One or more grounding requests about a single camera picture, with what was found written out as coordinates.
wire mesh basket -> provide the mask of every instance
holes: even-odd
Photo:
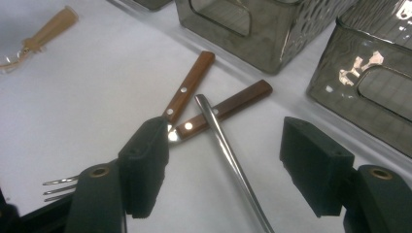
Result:
[[[356,0],[176,0],[180,23],[276,74]]]
[[[308,87],[317,102],[412,157],[412,0],[360,0],[337,20]]]

silver utensil handle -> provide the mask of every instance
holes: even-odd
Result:
[[[257,218],[260,221],[262,228],[265,232],[274,233],[275,231],[272,229],[272,226],[267,220],[266,215],[263,212],[263,209],[260,207],[258,199],[256,198],[255,193],[252,190],[252,187],[249,184],[248,179],[246,178],[246,175],[242,170],[242,167],[237,161],[236,155],[234,154],[233,149],[227,141],[209,102],[207,101],[206,97],[201,94],[196,95],[194,98],[197,102],[197,105],[201,109],[206,121],[208,122],[210,128],[214,132],[218,144],[221,146],[223,154],[226,157],[229,165],[233,169],[233,172],[236,175],[238,182],[240,182],[240,184],[242,185],[242,189],[245,192],[249,202],[251,203],[252,208],[254,209],[255,214],[257,215]]]

light wooden handle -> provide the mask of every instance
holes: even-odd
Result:
[[[24,47],[31,51],[40,51],[47,42],[71,27],[77,20],[78,16],[75,11],[70,7],[65,7],[52,17],[32,38],[25,39],[23,41]]]
[[[261,80],[224,100],[213,107],[213,110],[216,112],[215,115],[218,120],[225,120],[270,95],[272,91],[272,86],[266,81]],[[198,115],[178,125],[176,127],[176,133],[181,140],[185,140],[208,127],[203,115]]]
[[[163,112],[163,116],[167,118],[170,124],[173,125],[177,122],[188,104],[190,97],[197,90],[197,87],[200,85],[214,61],[215,55],[212,52],[203,51],[200,53],[178,91]]]

wooden handle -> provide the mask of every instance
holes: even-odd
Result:
[[[167,118],[170,124],[173,125],[177,122],[188,104],[190,97],[196,91],[214,61],[215,55],[212,52],[203,51],[200,53],[163,113],[163,116]]]
[[[213,107],[213,110],[217,112],[215,115],[218,120],[225,120],[270,95],[272,91],[272,86],[266,81],[261,80],[224,100]],[[181,140],[185,140],[208,127],[209,125],[203,115],[198,115],[177,126],[176,133]]]
[[[23,41],[24,47],[32,51],[40,51],[42,46],[60,35],[78,20],[78,16],[70,7],[58,12],[32,38]]]

white table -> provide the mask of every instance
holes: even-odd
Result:
[[[212,105],[261,79],[274,92],[222,126],[276,232],[344,232],[342,216],[316,218],[279,160],[283,120],[307,120],[356,155],[412,184],[412,162],[305,94],[334,23],[279,75],[262,74],[179,24],[174,3],[157,12],[108,1],[1,0],[0,52],[17,50],[64,6],[79,22],[13,73],[0,76],[0,186],[25,215],[44,205],[42,182],[109,162],[147,119],[159,116],[202,50],[217,60],[197,93]],[[200,110],[189,103],[182,120]],[[152,215],[129,232],[259,232],[210,131],[170,149]]]

